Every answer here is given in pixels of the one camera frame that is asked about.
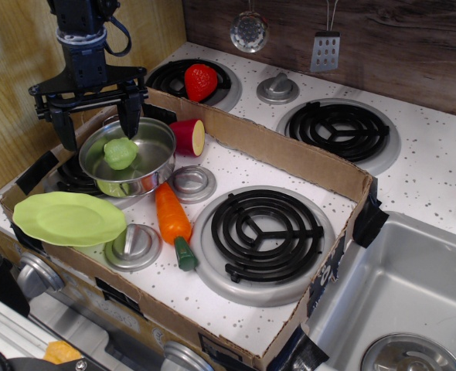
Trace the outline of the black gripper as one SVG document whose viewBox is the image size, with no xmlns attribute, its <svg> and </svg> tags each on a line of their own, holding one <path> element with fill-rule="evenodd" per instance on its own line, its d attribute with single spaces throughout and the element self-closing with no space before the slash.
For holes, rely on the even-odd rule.
<svg viewBox="0 0 456 371">
<path fill-rule="evenodd" d="M 116 105 L 122 131 L 127 138 L 133 138 L 138 133 L 141 104 L 148 96 L 147 70 L 109 65 L 106 54 L 111 50 L 105 32 L 58 32 L 56 39 L 62 47 L 65 67 L 57 76 L 29 88 L 37 117 L 52 120 L 63 147 L 76 151 L 70 115 Z"/>
</svg>

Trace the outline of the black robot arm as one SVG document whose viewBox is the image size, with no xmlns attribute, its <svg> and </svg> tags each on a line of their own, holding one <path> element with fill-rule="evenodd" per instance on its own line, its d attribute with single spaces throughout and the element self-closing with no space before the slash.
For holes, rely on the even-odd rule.
<svg viewBox="0 0 456 371">
<path fill-rule="evenodd" d="M 94 108 L 116 106 L 121 129 L 127 138 L 138 133 L 141 109 L 148 91 L 146 69 L 112 66 L 106 56 L 126 56 L 131 45 L 120 52 L 107 42 L 106 23 L 124 35 L 128 30 L 114 17 L 117 1 L 50 1 L 57 19 L 56 38 L 62 47 L 65 67 L 57 76 L 29 88 L 38 118 L 53 125 L 63 147 L 78 148 L 71 115 Z"/>
</svg>

